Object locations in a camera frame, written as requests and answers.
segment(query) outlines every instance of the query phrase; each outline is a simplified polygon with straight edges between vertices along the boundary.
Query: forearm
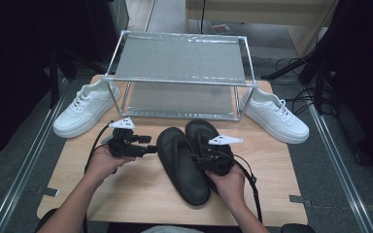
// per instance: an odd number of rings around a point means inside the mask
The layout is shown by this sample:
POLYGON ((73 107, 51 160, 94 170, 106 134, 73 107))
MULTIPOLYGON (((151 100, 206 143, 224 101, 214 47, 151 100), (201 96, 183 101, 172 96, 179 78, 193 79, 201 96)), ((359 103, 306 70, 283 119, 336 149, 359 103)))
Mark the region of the forearm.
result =
POLYGON ((244 233, 266 233, 269 232, 265 226, 256 218, 245 202, 235 202, 228 205, 229 211, 238 222, 244 233))
POLYGON ((93 193, 100 184, 83 177, 39 232, 79 232, 93 193))

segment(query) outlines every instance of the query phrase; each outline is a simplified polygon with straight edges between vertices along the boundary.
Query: light wood tabletop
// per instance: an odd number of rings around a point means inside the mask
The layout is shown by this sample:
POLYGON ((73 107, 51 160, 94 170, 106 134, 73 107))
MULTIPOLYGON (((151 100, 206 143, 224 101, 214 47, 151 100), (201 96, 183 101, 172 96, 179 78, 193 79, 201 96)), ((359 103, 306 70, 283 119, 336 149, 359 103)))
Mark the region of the light wood tabletop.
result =
MULTIPOLYGON (((101 76, 95 76, 96 82, 101 76)), ((121 95, 124 83, 117 82, 121 95)), ((271 92, 268 82, 258 82, 259 88, 271 92)), ((101 129, 111 120, 122 119, 111 108, 99 122, 83 135, 68 139, 59 157, 49 183, 59 190, 55 197, 44 196, 37 210, 38 217, 58 208, 84 174, 90 149, 101 129)), ((185 130, 190 119, 161 117, 132 117, 134 134, 149 135, 155 145, 160 132, 168 127, 185 130)), ((258 124, 243 116, 242 120, 208 120, 220 132, 242 138, 244 143, 231 144, 232 151, 245 158, 257 177, 256 187, 262 209, 263 223, 282 226, 285 223, 307 223, 302 203, 289 201, 290 195, 300 191, 287 144, 282 143, 258 124)), ((101 140, 112 134, 108 129, 101 140)), ((256 214, 253 191, 246 181, 245 199, 256 214)), ((145 154, 136 161, 118 168, 94 194, 87 211, 88 220, 109 222, 142 222, 167 224, 237 225, 218 195, 211 193, 209 201, 201 207, 191 207, 179 195, 166 175, 157 154, 145 154)))

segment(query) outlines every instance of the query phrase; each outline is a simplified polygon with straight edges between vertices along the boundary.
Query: sneaker sole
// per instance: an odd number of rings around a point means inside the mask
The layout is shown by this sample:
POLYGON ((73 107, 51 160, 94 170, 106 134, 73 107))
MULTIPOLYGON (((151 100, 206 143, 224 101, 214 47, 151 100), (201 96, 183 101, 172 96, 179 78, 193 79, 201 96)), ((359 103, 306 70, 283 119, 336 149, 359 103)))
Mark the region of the sneaker sole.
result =
MULTIPOLYGON (((241 101, 239 104, 239 108, 242 110, 244 108, 244 103, 241 101)), ((289 138, 285 135, 280 134, 279 132, 275 131, 273 128, 271 128, 267 123, 265 123, 260 117, 256 116, 256 114, 250 110, 250 108, 247 108, 245 111, 245 115, 255 121, 259 126, 261 126, 267 133, 269 133, 272 137, 288 144, 301 144, 305 142, 309 135, 307 135, 304 138, 294 139, 289 138)))
POLYGON ((53 129, 53 132, 61 137, 61 138, 74 138, 74 137, 78 137, 82 134, 84 134, 85 132, 87 132, 89 129, 93 128, 93 126, 95 126, 95 124, 99 121, 99 119, 114 105, 114 102, 112 100, 108 101, 99 111, 98 113, 96 113, 95 117, 90 120, 87 124, 85 124, 84 126, 82 126, 81 128, 78 128, 72 132, 67 132, 67 133, 62 133, 62 132, 58 132, 56 131, 55 129, 53 129))

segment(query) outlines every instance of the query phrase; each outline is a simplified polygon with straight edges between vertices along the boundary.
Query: person's right hand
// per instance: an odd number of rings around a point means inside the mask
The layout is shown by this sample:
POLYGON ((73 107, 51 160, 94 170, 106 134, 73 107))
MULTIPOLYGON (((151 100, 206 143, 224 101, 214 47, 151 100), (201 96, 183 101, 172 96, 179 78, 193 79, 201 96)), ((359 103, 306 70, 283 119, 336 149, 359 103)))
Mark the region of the person's right hand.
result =
POLYGON ((220 197, 228 206, 234 201, 244 201, 245 176, 238 165, 232 166, 225 176, 219 176, 210 171, 205 171, 205 173, 213 180, 220 197))

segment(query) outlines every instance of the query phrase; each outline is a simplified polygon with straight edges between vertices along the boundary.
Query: metal track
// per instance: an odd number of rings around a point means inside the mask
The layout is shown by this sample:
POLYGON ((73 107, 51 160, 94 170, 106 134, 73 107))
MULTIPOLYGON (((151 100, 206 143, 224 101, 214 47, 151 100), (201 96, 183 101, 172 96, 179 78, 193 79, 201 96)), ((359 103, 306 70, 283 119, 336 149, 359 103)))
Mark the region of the metal track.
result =
POLYGON ((19 200, 20 195, 22 194, 26 183, 29 180, 29 177, 41 153, 42 147, 44 146, 45 141, 48 138, 52 123, 55 117, 58 115, 59 110, 64 102, 65 92, 69 85, 70 83, 66 81, 66 79, 62 80, 62 83, 60 85, 60 91, 62 94, 59 97, 59 101, 51 110, 49 110, 38 134, 35 137, 35 141, 32 143, 28 154, 26 155, 19 171, 17 172, 17 176, 15 177, 14 182, 12 183, 10 189, 4 197, 4 200, 0 207, 0 232, 5 231, 11 215, 14 212, 15 207, 17 206, 17 201, 19 200))
POLYGON ((325 120, 319 115, 318 111, 314 105, 310 106, 310 112, 316 123, 320 134, 322 136, 322 141, 328 152, 328 156, 331 159, 332 165, 338 176, 341 186, 344 189, 345 195, 347 196, 348 202, 350 203, 351 209, 356 217, 356 222, 363 233, 373 233, 373 222, 368 214, 364 203, 354 185, 354 182, 348 172, 348 169, 338 151, 335 142, 333 141, 331 134, 329 133, 328 127, 326 126, 325 120))

